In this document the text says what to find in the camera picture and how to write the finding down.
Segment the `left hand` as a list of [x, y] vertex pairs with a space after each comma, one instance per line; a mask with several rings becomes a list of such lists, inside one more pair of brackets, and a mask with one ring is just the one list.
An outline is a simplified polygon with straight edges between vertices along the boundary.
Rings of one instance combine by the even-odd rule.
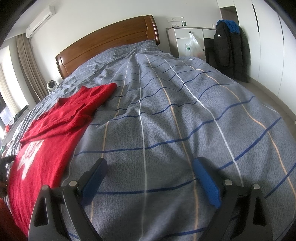
[[0, 198], [4, 198], [7, 196], [7, 192], [8, 192], [8, 185], [1, 181], [0, 182]]

